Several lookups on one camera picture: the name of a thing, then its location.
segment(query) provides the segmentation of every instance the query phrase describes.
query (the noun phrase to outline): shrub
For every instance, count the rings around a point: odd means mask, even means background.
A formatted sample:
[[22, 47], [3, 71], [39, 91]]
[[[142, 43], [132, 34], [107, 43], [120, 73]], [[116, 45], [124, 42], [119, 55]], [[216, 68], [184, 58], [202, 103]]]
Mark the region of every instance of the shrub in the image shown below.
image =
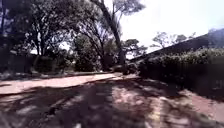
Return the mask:
[[198, 77], [206, 74], [213, 59], [220, 56], [224, 56], [224, 49], [211, 48], [146, 58], [138, 67], [139, 75], [191, 88]]

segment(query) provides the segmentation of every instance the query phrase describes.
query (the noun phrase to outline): dirt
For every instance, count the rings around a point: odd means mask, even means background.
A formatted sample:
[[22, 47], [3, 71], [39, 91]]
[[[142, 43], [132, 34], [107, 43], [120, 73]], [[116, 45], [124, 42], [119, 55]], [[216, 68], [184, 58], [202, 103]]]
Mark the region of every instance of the dirt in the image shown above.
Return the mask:
[[224, 128], [224, 104], [134, 75], [0, 82], [0, 127]]

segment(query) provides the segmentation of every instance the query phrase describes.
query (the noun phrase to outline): hedge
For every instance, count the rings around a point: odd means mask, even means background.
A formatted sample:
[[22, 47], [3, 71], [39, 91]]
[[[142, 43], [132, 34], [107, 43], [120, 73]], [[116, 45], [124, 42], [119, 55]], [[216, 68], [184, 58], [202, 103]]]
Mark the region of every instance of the hedge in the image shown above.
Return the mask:
[[224, 49], [204, 48], [182, 54], [170, 54], [146, 58], [139, 65], [139, 75], [144, 78], [192, 87], [195, 80], [207, 75], [217, 57], [224, 57]]

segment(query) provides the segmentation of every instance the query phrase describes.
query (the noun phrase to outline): sky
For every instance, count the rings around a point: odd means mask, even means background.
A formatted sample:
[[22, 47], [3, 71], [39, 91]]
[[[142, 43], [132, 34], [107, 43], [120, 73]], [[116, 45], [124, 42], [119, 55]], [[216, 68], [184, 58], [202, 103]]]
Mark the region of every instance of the sky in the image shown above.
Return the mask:
[[122, 40], [138, 39], [150, 46], [157, 32], [206, 34], [224, 27], [224, 0], [141, 0], [146, 8], [121, 19]]

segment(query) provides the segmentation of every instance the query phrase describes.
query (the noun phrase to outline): sunlight patch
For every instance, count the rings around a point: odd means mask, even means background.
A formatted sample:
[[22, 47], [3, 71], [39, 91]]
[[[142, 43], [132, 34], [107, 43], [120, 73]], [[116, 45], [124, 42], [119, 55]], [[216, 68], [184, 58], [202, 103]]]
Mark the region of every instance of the sunlight patch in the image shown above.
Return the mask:
[[26, 115], [26, 114], [30, 113], [31, 111], [33, 111], [36, 108], [37, 108], [36, 106], [30, 105], [30, 106], [24, 107], [24, 108], [16, 111], [16, 113], [18, 115]]

